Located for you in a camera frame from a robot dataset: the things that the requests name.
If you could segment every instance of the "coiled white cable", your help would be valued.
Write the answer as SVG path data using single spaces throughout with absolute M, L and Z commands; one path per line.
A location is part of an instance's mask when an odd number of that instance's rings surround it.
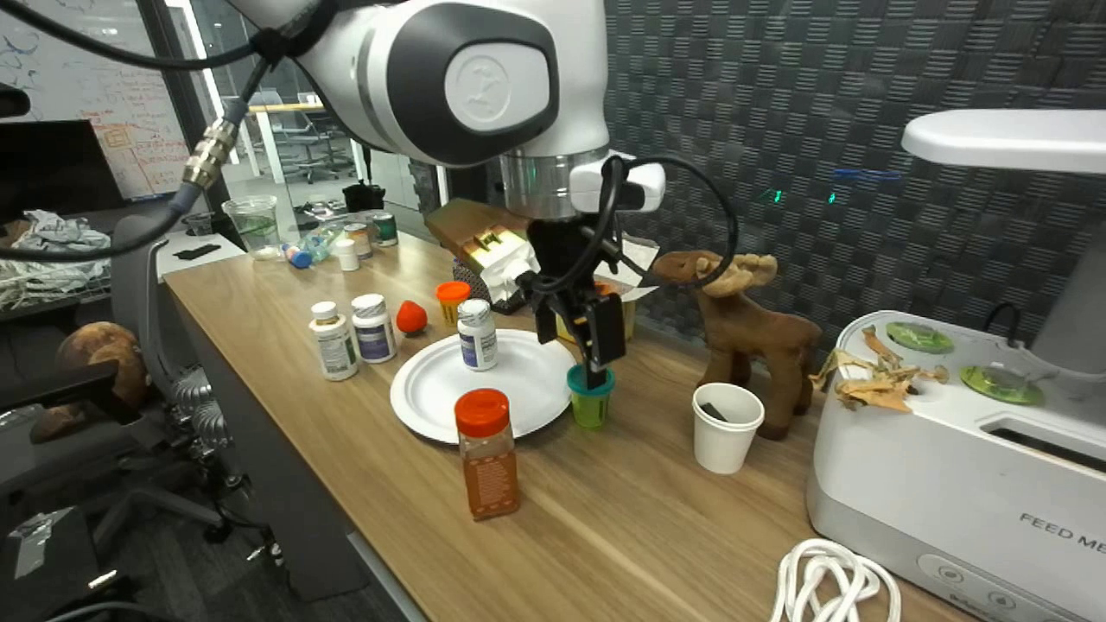
M 825 577 L 837 580 L 841 594 L 819 602 L 819 584 Z M 902 594 L 887 569 L 841 541 L 803 539 L 781 561 L 770 622 L 861 622 L 857 604 L 874 596 L 881 586 L 887 586 L 887 622 L 902 622 Z

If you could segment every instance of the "gray fabric wall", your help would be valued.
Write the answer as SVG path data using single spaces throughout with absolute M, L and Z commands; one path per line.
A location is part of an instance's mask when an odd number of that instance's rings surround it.
M 1101 0 L 607 0 L 613 140 L 701 166 L 736 204 L 747 253 L 774 253 L 765 303 L 825 346 L 857 315 L 906 306 L 1038 333 L 1101 224 L 1101 178 L 939 168 L 902 148 L 942 107 L 1106 107 Z M 715 204 L 671 178 L 666 248 L 722 248 Z M 699 335 L 686 290 L 643 306 Z

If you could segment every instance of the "wooden moose figurine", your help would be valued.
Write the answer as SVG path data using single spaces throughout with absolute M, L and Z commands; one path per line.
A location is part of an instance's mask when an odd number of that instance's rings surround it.
M 699 285 L 722 257 L 706 248 L 663 253 L 651 273 L 663 282 Z M 750 362 L 765 358 L 770 374 L 770 400 L 765 406 L 765 437 L 784 437 L 791 419 L 811 400 L 811 352 L 823 333 L 797 318 L 759 306 L 747 290 L 770 282 L 778 273 L 774 257 L 731 257 L 729 269 L 699 285 L 696 301 L 706 326 L 713 358 L 701 383 L 750 383 Z

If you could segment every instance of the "orange lid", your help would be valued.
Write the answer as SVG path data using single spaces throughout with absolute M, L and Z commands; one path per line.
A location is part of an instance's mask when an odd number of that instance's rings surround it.
M 440 282 L 440 290 L 434 290 L 434 298 L 440 298 L 442 303 L 460 303 L 460 301 L 465 301 L 470 295 L 472 295 L 472 285 L 463 282 L 463 280 L 447 280 L 447 282 Z
M 493 388 L 465 391 L 451 412 L 463 435 L 493 435 L 507 424 L 507 398 Z

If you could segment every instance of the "white plate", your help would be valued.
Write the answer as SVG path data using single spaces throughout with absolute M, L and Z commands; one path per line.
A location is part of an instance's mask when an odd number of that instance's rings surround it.
M 451 405 L 472 388 L 496 388 L 510 400 L 513 437 L 533 435 L 565 412 L 565 371 L 573 354 L 537 333 L 496 328 L 496 362 L 472 374 L 460 358 L 460 337 L 442 337 L 412 354 L 390 383 L 394 414 L 425 437 L 456 445 Z

